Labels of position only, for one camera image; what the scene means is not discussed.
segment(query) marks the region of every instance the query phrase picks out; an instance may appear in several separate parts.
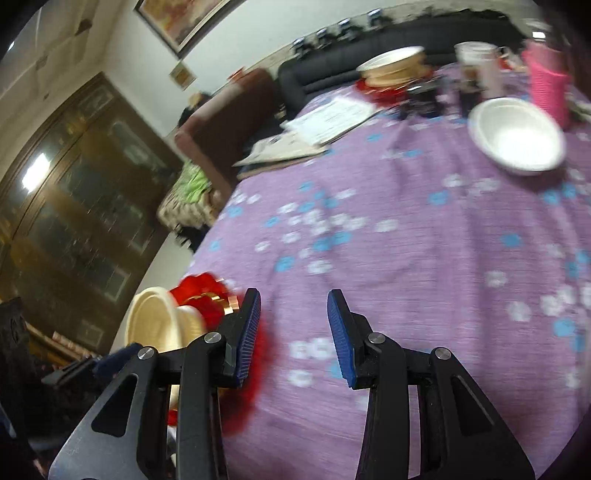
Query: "metal pivot screw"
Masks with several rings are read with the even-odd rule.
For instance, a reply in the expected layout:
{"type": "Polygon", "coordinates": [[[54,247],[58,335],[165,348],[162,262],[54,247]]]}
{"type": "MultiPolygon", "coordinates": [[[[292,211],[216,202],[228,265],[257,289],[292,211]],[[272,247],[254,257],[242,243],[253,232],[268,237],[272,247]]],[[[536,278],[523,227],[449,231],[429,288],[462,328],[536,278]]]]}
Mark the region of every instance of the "metal pivot screw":
{"type": "Polygon", "coordinates": [[[148,358],[152,358],[155,354],[156,350],[154,350],[150,346],[145,346],[138,352],[138,358],[140,360],[147,360],[148,358]]]}
{"type": "Polygon", "coordinates": [[[218,343],[222,339],[219,332],[209,332],[205,334],[205,343],[218,343]]]}
{"type": "Polygon", "coordinates": [[[379,345],[380,343],[384,343],[386,341],[386,337],[382,333],[373,332],[368,335],[368,340],[371,343],[379,345]]]}
{"type": "Polygon", "coordinates": [[[439,347],[435,349],[435,356],[439,360],[449,360],[452,357],[452,353],[447,348],[439,347]]]}

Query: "framed painting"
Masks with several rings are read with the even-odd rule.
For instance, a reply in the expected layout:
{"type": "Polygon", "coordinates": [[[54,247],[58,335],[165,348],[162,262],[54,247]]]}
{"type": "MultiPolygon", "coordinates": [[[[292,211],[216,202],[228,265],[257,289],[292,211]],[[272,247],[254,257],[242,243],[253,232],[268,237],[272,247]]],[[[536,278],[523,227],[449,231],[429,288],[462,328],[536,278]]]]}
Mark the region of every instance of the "framed painting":
{"type": "Polygon", "coordinates": [[[139,0],[135,10],[178,58],[243,0],[139,0]]]}

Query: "wooden cabinet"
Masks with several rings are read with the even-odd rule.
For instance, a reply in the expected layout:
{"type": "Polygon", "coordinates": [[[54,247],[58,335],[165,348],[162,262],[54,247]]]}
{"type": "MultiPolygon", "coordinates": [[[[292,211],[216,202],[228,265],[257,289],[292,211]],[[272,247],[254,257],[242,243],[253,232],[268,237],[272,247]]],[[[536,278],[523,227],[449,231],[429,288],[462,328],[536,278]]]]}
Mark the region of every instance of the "wooden cabinet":
{"type": "Polygon", "coordinates": [[[106,353],[167,232],[180,160],[103,77],[74,94],[0,183],[0,297],[106,353]]]}

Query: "white wall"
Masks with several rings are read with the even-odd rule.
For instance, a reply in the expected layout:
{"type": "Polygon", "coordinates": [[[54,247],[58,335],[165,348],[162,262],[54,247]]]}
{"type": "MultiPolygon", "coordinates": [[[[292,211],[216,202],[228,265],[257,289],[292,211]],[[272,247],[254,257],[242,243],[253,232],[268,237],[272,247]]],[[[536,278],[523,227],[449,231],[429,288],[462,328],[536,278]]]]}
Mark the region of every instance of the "white wall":
{"type": "Polygon", "coordinates": [[[402,2],[246,0],[185,57],[197,80],[183,92],[168,76],[177,57],[133,11],[137,0],[128,0],[108,46],[105,73],[152,128],[165,136],[195,91],[214,92],[240,67],[253,65],[325,25],[402,2]]]}

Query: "paper document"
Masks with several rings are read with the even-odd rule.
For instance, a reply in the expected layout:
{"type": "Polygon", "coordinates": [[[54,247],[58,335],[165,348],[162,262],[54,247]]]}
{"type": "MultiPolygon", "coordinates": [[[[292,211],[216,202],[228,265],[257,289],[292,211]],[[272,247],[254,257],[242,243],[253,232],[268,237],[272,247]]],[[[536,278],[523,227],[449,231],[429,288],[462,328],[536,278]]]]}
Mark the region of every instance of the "paper document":
{"type": "Polygon", "coordinates": [[[280,160],[313,157],[327,150],[327,147],[308,145],[295,132],[285,132],[281,135],[259,140],[252,147],[251,154],[244,160],[236,162],[234,166],[240,167],[253,163],[269,163],[280,160]]]}
{"type": "Polygon", "coordinates": [[[284,122],[287,131],[296,132],[310,145],[325,145],[365,122],[380,109],[361,100],[336,97],[326,105],[284,122]]]}

